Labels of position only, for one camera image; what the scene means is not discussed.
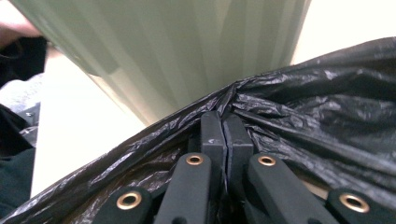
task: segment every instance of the dark fabric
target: dark fabric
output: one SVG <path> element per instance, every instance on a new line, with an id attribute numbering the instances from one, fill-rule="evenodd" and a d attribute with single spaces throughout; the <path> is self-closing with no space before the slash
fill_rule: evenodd
<path id="1" fill-rule="evenodd" d="M 20 135 L 30 125 L 25 119 L 0 105 L 0 157 L 14 156 L 32 146 Z"/>
<path id="2" fill-rule="evenodd" d="M 21 38 L 0 51 L 0 88 L 14 79 L 27 80 L 44 72 L 47 40 Z"/>
<path id="3" fill-rule="evenodd" d="M 35 149 L 0 158 L 0 218 L 30 198 Z"/>

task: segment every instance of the plastic wrinkle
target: plastic wrinkle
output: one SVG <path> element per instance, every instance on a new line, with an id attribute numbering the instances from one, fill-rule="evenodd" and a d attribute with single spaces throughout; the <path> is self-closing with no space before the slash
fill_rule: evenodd
<path id="1" fill-rule="evenodd" d="M 0 223 L 91 223 L 124 186 L 170 181 L 189 134 L 211 110 L 233 112 L 256 150 L 300 177 L 396 209 L 396 38 L 249 77 L 151 125 L 41 192 Z"/>

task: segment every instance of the white surface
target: white surface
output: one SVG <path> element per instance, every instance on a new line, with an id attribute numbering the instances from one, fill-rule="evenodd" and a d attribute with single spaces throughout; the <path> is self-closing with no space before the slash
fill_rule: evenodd
<path id="1" fill-rule="evenodd" d="M 32 197 L 145 128 L 63 55 L 52 51 L 49 57 Z"/>
<path id="2" fill-rule="evenodd" d="M 396 36 L 394 0 L 312 0 L 292 63 Z"/>

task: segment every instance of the brass grommet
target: brass grommet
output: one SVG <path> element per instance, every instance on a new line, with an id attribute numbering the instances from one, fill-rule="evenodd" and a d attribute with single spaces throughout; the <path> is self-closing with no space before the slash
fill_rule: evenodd
<path id="1" fill-rule="evenodd" d="M 345 207 L 355 212 L 366 213 L 370 210 L 370 206 L 367 202 L 365 202 L 362 198 L 352 194 L 342 194 L 340 196 L 340 201 Z"/>
<path id="2" fill-rule="evenodd" d="M 196 155 L 194 155 L 194 156 L 189 156 L 189 157 L 186 159 L 186 162 L 187 162 L 189 165 L 199 165 L 199 164 L 201 164 L 202 162 L 204 162 L 204 158 L 202 158 L 201 156 L 196 156 Z"/>
<path id="3" fill-rule="evenodd" d="M 125 202 L 129 197 L 134 198 L 131 203 Z M 142 202 L 142 195 L 137 191 L 130 191 L 122 194 L 117 200 L 117 207 L 122 210 L 129 210 L 137 207 Z"/>
<path id="4" fill-rule="evenodd" d="M 274 158 L 268 156 L 261 156 L 258 158 L 258 161 L 265 166 L 273 166 L 276 163 L 276 160 L 274 160 Z"/>

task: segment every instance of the corrugated panel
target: corrugated panel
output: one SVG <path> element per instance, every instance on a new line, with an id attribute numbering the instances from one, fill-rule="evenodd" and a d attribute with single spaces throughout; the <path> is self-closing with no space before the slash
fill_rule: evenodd
<path id="1" fill-rule="evenodd" d="M 237 79 L 288 65 L 309 5 L 13 2 L 119 106 L 147 124 Z"/>

